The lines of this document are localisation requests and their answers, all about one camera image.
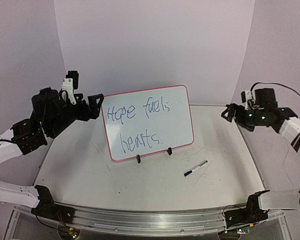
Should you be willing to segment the pink framed whiteboard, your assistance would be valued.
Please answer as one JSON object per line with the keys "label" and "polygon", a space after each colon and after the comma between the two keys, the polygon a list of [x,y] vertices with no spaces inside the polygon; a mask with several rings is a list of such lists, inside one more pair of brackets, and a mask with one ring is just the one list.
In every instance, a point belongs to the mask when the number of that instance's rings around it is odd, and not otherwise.
{"label": "pink framed whiteboard", "polygon": [[102,118],[114,162],[167,152],[195,140],[183,84],[107,95]]}

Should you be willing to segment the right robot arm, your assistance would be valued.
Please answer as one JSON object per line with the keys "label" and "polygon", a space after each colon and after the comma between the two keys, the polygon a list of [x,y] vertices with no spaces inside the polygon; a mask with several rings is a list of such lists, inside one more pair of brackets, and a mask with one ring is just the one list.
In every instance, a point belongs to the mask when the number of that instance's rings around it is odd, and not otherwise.
{"label": "right robot arm", "polygon": [[[231,103],[221,113],[228,122],[235,122],[249,132],[255,127],[271,127],[300,156],[300,119],[289,107],[279,107],[272,88],[241,92],[241,105]],[[226,228],[258,224],[268,219],[271,210],[300,211],[300,189],[262,190],[251,194],[244,208],[222,211]]]}

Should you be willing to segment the white marker pen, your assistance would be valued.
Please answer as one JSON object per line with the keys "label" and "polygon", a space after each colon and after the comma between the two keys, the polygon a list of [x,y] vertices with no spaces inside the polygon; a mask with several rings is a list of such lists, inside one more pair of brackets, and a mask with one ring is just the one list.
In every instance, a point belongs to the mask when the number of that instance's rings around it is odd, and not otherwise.
{"label": "white marker pen", "polygon": [[204,165],[207,164],[207,163],[208,163],[208,161],[205,160],[205,161],[201,162],[200,164],[196,165],[195,167],[193,167],[192,169],[190,169],[190,170],[188,170],[188,171],[192,171],[192,173],[193,173],[193,172],[195,172],[197,169],[201,168],[202,166],[204,166]]}

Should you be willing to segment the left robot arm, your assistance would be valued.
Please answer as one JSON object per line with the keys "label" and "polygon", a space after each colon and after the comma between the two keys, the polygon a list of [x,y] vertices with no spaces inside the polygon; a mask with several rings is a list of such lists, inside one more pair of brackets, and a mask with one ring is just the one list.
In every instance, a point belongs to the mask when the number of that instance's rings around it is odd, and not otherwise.
{"label": "left robot arm", "polygon": [[[0,164],[10,159],[25,156],[48,144],[75,121],[95,120],[99,117],[103,94],[88,96],[70,95],[66,90],[50,87],[41,89],[31,98],[32,113],[15,123],[0,135]],[[0,202],[31,208],[36,216],[54,218],[60,209],[50,190],[42,185],[21,186],[0,181]]]}

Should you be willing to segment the blue marker cap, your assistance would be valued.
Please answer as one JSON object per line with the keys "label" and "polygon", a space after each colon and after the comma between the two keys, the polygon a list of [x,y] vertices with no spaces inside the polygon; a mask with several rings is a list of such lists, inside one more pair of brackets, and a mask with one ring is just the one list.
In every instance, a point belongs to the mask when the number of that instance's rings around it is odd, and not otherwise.
{"label": "blue marker cap", "polygon": [[192,172],[193,172],[192,170],[189,170],[189,171],[185,172],[183,175],[184,175],[185,177],[187,177],[187,176],[190,175]]}

